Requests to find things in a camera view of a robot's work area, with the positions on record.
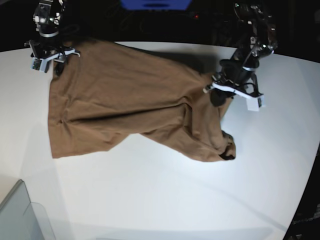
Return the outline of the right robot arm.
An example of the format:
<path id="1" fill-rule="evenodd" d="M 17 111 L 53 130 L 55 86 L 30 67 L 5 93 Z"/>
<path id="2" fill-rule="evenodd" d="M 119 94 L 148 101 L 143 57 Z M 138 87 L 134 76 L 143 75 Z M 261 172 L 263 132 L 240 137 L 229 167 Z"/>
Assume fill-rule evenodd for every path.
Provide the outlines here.
<path id="1" fill-rule="evenodd" d="M 63 44 L 62 36 L 67 34 L 67 30 L 61 29 L 60 25 L 66 5 L 66 0 L 41 0 L 34 10 L 33 21 L 39 39 L 24 43 L 25 47 L 31 49 L 32 70 L 47 73 L 50 64 L 54 62 L 54 72 L 60 76 L 70 55 L 81 56 L 80 51 Z"/>

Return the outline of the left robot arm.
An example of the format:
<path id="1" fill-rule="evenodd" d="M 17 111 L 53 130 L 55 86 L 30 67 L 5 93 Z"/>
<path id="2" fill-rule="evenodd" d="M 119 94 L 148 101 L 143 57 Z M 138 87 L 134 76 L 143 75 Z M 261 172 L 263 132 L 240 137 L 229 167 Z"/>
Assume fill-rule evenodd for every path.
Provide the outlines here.
<path id="1" fill-rule="evenodd" d="M 246 29 L 229 59 L 219 61 L 220 71 L 212 75 L 212 83 L 203 88 L 210 94 L 213 106 L 221 107 L 234 96 L 245 98 L 249 111 L 264 107 L 265 96 L 259 90 L 256 71 L 260 59 L 270 56 L 278 47 L 276 26 L 263 3 L 234 3 L 234 13 Z"/>

